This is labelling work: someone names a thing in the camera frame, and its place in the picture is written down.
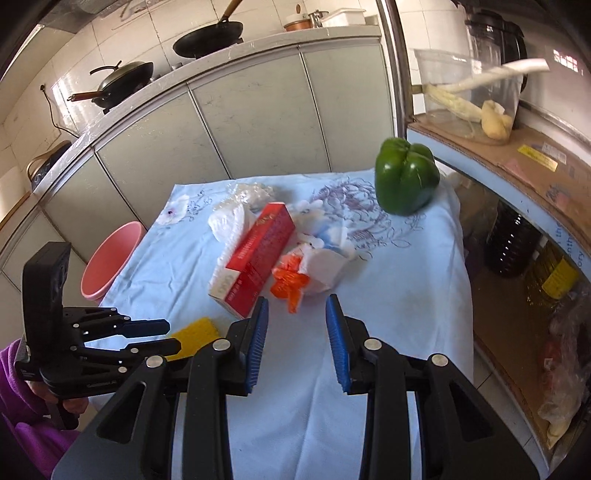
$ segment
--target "cabinet door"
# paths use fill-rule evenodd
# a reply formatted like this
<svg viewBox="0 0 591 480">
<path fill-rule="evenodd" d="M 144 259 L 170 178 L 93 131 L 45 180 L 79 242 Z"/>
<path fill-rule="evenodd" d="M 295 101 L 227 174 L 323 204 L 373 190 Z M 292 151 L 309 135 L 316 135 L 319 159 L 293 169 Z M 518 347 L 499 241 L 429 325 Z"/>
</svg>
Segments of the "cabinet door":
<svg viewBox="0 0 591 480">
<path fill-rule="evenodd" d="M 137 220 L 94 156 L 53 194 L 45 212 L 87 262 L 112 232 Z"/>
<path fill-rule="evenodd" d="M 232 177 L 329 170 L 299 55 L 245 68 L 193 92 Z"/>
<path fill-rule="evenodd" d="M 176 183 L 228 179 L 188 93 L 136 121 L 101 148 L 99 157 L 146 226 Z"/>
<path fill-rule="evenodd" d="M 371 168 L 393 135 L 380 45 L 304 53 L 333 171 Z"/>
<path fill-rule="evenodd" d="M 24 325 L 22 323 L 21 294 L 8 279 L 0 274 L 0 350 L 4 350 L 14 340 L 22 337 Z"/>
<path fill-rule="evenodd" d="M 56 232 L 42 212 L 24 229 L 16 232 L 20 238 L 12 249 L 8 260 L 2 268 L 8 278 L 18 288 L 22 288 L 22 268 L 47 242 L 63 242 L 64 239 Z M 86 264 L 76 255 L 70 253 L 68 278 L 64 285 L 63 304 L 69 307 L 92 306 L 92 302 L 84 299 L 80 293 L 80 282 Z"/>
</svg>

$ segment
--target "plastic bag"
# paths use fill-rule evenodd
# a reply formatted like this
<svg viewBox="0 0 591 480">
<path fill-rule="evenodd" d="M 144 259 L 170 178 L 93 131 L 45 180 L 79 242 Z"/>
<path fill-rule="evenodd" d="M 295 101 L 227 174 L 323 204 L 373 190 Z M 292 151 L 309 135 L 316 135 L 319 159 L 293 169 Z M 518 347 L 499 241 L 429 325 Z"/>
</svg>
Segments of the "plastic bag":
<svg viewBox="0 0 591 480">
<path fill-rule="evenodd" d="M 591 374 L 591 296 L 581 287 L 574 306 L 557 309 L 550 322 L 550 339 L 544 345 L 541 358 L 544 402 L 538 414 L 550 422 L 547 432 L 548 448 L 569 428 L 583 400 L 588 396 L 586 381 Z"/>
<path fill-rule="evenodd" d="M 273 200 L 273 189 L 262 183 L 233 183 L 228 186 L 229 197 L 213 207 L 207 219 L 216 240 L 224 244 L 222 254 L 216 261 L 216 267 L 209 280 L 209 287 L 216 282 L 236 247 L 256 221 L 251 210 L 263 208 Z"/>
</svg>

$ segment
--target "green bell pepper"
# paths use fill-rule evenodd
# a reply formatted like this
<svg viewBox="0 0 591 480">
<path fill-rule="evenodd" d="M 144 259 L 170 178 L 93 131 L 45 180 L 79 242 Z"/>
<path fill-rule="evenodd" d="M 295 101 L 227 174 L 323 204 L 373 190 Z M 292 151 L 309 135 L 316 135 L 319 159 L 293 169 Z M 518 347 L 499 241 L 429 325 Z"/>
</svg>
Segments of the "green bell pepper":
<svg viewBox="0 0 591 480">
<path fill-rule="evenodd" d="M 439 178 L 431 150 L 403 138 L 385 140 L 375 160 L 378 203 L 394 215 L 412 215 L 428 204 Z"/>
</svg>

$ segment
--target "pink bowl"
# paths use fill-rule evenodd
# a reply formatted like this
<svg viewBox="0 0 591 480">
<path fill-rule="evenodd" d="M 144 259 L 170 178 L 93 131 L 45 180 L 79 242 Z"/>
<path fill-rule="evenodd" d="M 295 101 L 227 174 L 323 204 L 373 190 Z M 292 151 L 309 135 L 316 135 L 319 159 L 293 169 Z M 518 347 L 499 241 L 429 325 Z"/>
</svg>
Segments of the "pink bowl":
<svg viewBox="0 0 591 480">
<path fill-rule="evenodd" d="M 82 275 L 80 291 L 86 300 L 100 303 L 145 234 L 146 229 L 140 222 L 130 222 L 101 243 Z"/>
</svg>

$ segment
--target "clear plastic container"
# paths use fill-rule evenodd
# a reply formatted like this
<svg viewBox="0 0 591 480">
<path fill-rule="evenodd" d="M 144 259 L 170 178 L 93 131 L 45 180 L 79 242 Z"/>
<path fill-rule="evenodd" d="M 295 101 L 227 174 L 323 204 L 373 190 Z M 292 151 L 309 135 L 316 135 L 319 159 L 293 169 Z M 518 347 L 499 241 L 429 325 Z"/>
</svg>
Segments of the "clear plastic container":
<svg viewBox="0 0 591 480">
<path fill-rule="evenodd" d="M 509 141 L 522 76 L 497 80 L 461 92 L 442 92 L 498 65 L 441 50 L 415 50 L 427 120 L 446 132 L 489 145 Z"/>
</svg>

